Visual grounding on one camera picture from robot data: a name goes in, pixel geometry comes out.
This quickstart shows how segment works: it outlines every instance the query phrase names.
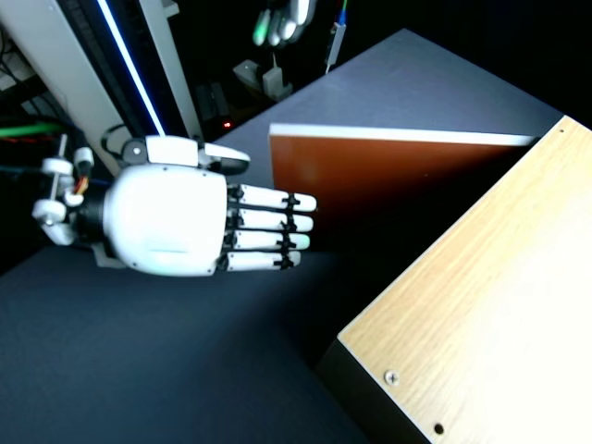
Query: light wood surface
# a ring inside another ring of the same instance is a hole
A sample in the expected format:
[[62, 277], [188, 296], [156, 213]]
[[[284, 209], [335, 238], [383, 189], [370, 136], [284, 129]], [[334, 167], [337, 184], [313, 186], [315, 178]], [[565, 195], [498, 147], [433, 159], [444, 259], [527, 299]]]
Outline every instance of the light wood surface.
[[564, 117], [339, 340], [434, 442], [592, 442], [592, 132]]

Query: led light strip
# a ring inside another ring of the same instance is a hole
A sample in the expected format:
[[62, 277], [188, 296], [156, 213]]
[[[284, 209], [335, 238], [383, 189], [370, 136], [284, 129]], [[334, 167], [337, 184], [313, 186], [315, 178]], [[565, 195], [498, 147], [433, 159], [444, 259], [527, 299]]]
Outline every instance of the led light strip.
[[133, 61], [131, 60], [130, 53], [128, 52], [126, 44], [123, 42], [123, 38], [121, 37], [119, 28], [117, 27], [117, 24], [113, 19], [113, 15], [111, 14], [111, 9], [109, 9], [109, 5], [107, 4], [106, 0], [97, 0], [97, 3], [101, 8], [103, 16], [105, 17], [105, 21], [107, 22], [107, 26], [109, 27], [109, 30], [111, 30], [111, 34], [113, 35], [113, 38], [117, 43], [117, 48], [119, 48], [119, 52], [121, 53], [123, 60], [126, 62], [129, 74], [131, 74], [133, 82], [136, 84], [136, 88], [138, 89], [138, 93], [140, 93], [140, 96], [142, 97], [144, 105], [148, 110], [148, 114], [150, 114], [150, 117], [152, 118], [154, 126], [158, 131], [158, 135], [165, 136], [165, 130], [163, 129], [163, 126], [160, 124], [160, 120], [156, 115], [156, 111], [154, 110], [152, 102], [150, 101], [150, 97], [148, 97], [148, 92], [146, 92], [146, 89], [144, 88], [144, 85], [142, 83], [142, 79], [140, 79], [140, 74], [138, 74], [138, 70], [136, 69], [135, 65], [133, 64]]

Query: green cable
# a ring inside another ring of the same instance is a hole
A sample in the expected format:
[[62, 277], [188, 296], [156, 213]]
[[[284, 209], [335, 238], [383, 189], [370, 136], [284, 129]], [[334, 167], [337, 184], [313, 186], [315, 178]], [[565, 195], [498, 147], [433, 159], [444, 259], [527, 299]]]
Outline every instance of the green cable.
[[43, 134], [45, 132], [57, 132], [64, 127], [56, 123], [38, 123], [36, 125], [25, 125], [23, 127], [0, 128], [0, 137], [21, 137], [32, 134]]

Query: black table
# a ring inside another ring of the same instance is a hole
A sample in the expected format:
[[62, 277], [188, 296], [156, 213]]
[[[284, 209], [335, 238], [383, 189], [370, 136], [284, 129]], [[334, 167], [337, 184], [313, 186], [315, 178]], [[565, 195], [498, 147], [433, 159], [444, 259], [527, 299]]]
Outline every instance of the black table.
[[[272, 121], [542, 135], [560, 116], [400, 31], [219, 142], [270, 186]], [[363, 262], [163, 278], [48, 248], [0, 279], [0, 442], [365, 442], [311, 371], [394, 278]]]

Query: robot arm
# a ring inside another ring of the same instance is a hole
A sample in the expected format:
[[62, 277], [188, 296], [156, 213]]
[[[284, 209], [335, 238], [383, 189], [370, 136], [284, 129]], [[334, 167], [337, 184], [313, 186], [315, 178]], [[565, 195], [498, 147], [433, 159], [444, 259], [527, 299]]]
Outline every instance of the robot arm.
[[72, 165], [46, 159], [43, 170], [57, 186], [35, 204], [33, 217], [53, 242], [87, 241], [99, 265], [163, 276], [290, 268], [309, 246], [303, 233], [313, 219], [298, 213], [314, 211], [314, 197], [232, 185], [219, 174], [243, 171], [246, 154], [151, 136], [128, 142], [122, 157], [130, 166], [105, 195], [82, 202], [71, 197]]

